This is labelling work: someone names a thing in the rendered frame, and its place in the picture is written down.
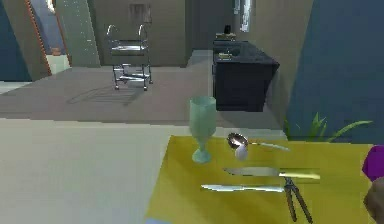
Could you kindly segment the black kitchen counter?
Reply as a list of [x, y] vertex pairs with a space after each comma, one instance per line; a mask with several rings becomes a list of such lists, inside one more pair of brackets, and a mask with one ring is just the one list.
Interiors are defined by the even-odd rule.
[[214, 41], [212, 76], [217, 110], [262, 112], [279, 66], [248, 41]]

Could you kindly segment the dark grey pliers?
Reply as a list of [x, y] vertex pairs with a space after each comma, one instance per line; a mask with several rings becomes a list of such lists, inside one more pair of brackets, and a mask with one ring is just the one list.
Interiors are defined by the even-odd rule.
[[291, 178], [285, 177], [285, 185], [284, 185], [284, 191], [286, 194], [286, 201], [288, 205], [288, 209], [290, 212], [291, 219], [296, 222], [297, 221], [297, 214], [296, 209], [293, 203], [293, 197], [296, 197], [297, 201], [299, 202], [299, 205], [306, 217], [306, 220], [309, 224], [313, 224], [313, 218], [311, 213], [309, 212], [309, 209], [307, 207], [307, 204], [305, 203], [305, 200], [303, 196], [300, 193], [299, 188], [294, 184], [293, 180]]

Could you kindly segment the pale green goblet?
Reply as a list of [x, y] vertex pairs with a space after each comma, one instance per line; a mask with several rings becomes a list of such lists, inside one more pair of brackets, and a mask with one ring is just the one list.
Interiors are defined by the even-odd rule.
[[206, 149], [207, 141], [216, 131], [216, 99], [211, 96], [197, 96], [190, 99], [189, 129], [198, 148], [192, 154], [196, 163], [207, 163], [211, 156]]

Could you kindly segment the silver ladle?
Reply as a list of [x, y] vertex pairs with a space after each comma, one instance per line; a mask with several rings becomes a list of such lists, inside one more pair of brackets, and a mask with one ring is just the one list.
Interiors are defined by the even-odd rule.
[[289, 148], [281, 145], [265, 143], [265, 142], [250, 142], [244, 135], [239, 133], [234, 133], [234, 132], [228, 134], [227, 143], [232, 149], [236, 149], [239, 146], [247, 147], [248, 145], [259, 145], [259, 146], [271, 147], [271, 148], [275, 148], [283, 151], [289, 151]]

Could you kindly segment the chrome serving cart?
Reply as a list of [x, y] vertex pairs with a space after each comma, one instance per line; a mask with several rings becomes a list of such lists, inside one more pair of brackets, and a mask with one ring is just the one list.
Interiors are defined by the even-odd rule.
[[119, 83], [127, 84], [129, 81], [141, 82], [143, 90], [148, 90], [148, 84], [153, 83], [151, 61], [149, 56], [148, 32], [146, 24], [139, 25], [137, 38], [131, 40], [120, 40], [114, 37], [118, 28], [110, 24], [106, 31], [106, 40], [111, 56], [121, 57], [144, 57], [144, 62], [138, 64], [117, 63], [112, 65], [114, 89], [119, 90]]

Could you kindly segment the silver butter knife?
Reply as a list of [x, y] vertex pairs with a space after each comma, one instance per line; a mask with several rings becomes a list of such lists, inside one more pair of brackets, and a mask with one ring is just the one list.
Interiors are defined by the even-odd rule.
[[241, 185], [201, 185], [202, 188], [218, 191], [218, 192], [233, 192], [233, 191], [265, 191], [265, 192], [284, 192], [282, 187], [274, 186], [241, 186]]

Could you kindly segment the yellow table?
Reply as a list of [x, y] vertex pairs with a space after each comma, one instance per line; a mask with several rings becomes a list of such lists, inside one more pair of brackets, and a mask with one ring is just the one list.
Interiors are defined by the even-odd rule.
[[281, 185], [279, 177], [230, 175], [226, 167], [268, 166], [288, 171], [313, 171], [320, 180], [297, 179], [295, 184], [311, 212], [314, 224], [374, 224], [363, 205], [370, 187], [362, 164], [369, 144], [282, 141], [288, 151], [252, 146], [248, 158], [238, 161], [223, 138], [207, 143], [212, 160], [192, 161], [196, 141], [172, 136], [146, 216], [170, 224], [308, 224], [300, 208], [293, 221], [284, 193], [263, 191], [216, 192], [203, 184]]

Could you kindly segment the window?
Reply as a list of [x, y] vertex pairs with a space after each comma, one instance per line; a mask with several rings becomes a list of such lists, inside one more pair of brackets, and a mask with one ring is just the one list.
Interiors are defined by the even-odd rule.
[[250, 21], [252, 12], [252, 0], [233, 0], [233, 12], [240, 17], [240, 30], [250, 31]]

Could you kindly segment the green house plant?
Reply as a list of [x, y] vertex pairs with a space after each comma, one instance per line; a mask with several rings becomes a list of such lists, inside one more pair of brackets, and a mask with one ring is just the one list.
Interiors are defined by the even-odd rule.
[[317, 112], [312, 121], [310, 122], [309, 129], [307, 131], [302, 131], [301, 126], [299, 124], [295, 124], [295, 127], [297, 128], [296, 131], [293, 130], [293, 126], [290, 124], [289, 120], [287, 118], [284, 119], [283, 122], [283, 132], [286, 136], [286, 138], [289, 141], [294, 140], [303, 140], [303, 141], [309, 141], [309, 142], [334, 142], [337, 138], [343, 136], [348, 131], [357, 128], [362, 125], [368, 125], [371, 124], [371, 120], [359, 120], [354, 121], [336, 132], [332, 133], [331, 135], [327, 135], [326, 131], [328, 128], [328, 121], [326, 117], [321, 117], [320, 113]]

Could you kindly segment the orange framed mirror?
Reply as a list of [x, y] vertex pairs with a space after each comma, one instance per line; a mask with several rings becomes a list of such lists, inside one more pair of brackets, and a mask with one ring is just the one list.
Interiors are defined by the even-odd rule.
[[54, 8], [54, 0], [24, 0], [38, 44], [42, 76], [51, 76], [71, 68], [64, 33]]

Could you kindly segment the purple round object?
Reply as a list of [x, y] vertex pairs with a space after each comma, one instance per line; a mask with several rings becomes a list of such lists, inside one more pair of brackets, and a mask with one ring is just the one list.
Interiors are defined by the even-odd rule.
[[371, 181], [384, 177], [384, 145], [374, 145], [364, 160], [362, 172]]

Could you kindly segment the brown round object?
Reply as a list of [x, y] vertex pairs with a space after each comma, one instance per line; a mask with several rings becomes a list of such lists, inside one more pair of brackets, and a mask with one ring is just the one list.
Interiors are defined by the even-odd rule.
[[364, 205], [376, 224], [384, 224], [384, 177], [372, 182], [364, 197]]

